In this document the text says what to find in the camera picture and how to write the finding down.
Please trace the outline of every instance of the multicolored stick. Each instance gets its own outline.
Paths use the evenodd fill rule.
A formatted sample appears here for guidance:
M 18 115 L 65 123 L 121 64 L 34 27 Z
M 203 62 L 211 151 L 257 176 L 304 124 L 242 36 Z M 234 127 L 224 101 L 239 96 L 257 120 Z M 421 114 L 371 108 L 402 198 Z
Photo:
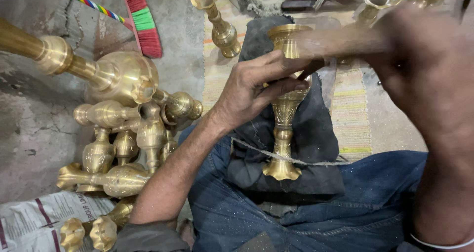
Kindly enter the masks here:
M 103 6 L 97 5 L 96 3 L 92 2 L 91 0 L 79 0 L 82 3 L 100 11 L 101 13 L 104 13 L 111 17 L 112 19 L 116 19 L 120 21 L 121 23 L 125 23 L 125 19 L 122 18 L 121 16 L 117 15 L 116 13 L 111 12 L 110 10 L 105 9 Z

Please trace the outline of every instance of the brass cup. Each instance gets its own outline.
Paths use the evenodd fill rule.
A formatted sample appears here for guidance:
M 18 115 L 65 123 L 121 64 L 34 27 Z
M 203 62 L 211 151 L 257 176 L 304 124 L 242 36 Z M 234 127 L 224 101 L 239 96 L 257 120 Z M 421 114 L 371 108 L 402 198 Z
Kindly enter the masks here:
M 298 58 L 299 52 L 297 43 L 292 40 L 296 32 L 311 30 L 311 27 L 304 25 L 281 25 L 271 28 L 268 36 L 274 44 L 274 50 L 283 50 L 287 58 Z M 311 76 L 305 79 L 311 84 Z M 292 121 L 299 103 L 303 101 L 310 90 L 291 91 L 282 95 L 272 102 L 275 114 L 275 148 L 274 153 L 282 157 L 291 157 L 291 138 L 293 136 Z M 301 170 L 295 168 L 287 160 L 272 158 L 270 163 L 263 167 L 264 175 L 273 176 L 277 180 L 296 180 L 301 175 Z

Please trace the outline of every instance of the woven mat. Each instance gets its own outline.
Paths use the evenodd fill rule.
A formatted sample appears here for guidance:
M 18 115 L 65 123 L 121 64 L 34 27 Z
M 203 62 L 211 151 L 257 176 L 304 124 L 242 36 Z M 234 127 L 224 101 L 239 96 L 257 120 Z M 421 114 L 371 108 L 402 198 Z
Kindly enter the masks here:
M 216 6 L 222 19 L 228 21 L 237 30 L 240 44 L 247 31 L 251 17 L 241 14 L 229 0 L 217 0 Z M 209 111 L 219 99 L 238 56 L 225 58 L 211 40 L 212 23 L 204 15 L 204 91 L 202 93 L 203 114 Z M 354 162 L 372 154 L 370 126 L 367 115 L 367 99 L 360 69 L 337 71 L 332 101 L 332 123 L 339 141 L 342 156 Z

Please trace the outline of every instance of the blue jeans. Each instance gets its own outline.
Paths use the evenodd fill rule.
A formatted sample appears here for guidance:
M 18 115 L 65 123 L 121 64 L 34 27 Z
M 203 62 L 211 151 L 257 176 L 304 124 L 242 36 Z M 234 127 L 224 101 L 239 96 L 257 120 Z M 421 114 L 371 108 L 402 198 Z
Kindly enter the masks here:
M 180 144 L 192 130 L 182 132 Z M 230 141 L 224 137 L 216 144 L 188 195 L 194 252 L 233 251 L 264 231 L 277 251 L 290 252 L 386 252 L 404 241 L 427 153 L 385 152 L 341 165 L 344 195 L 299 206 L 277 222 L 226 181 Z

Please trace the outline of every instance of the hand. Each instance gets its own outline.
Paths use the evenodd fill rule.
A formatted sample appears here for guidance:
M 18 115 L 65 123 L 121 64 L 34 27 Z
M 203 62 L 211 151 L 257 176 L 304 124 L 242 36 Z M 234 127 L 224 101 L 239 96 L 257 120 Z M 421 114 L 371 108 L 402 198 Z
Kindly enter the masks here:
M 292 75 L 309 61 L 285 58 L 275 50 L 234 65 L 216 105 L 209 112 L 222 131 L 230 131 L 255 118 L 271 101 L 294 90 L 306 90 L 306 81 Z M 275 81 L 264 88 L 263 84 Z
M 471 157 L 474 148 L 474 43 L 451 18 L 398 8 L 376 27 L 394 51 L 365 59 L 431 153 Z

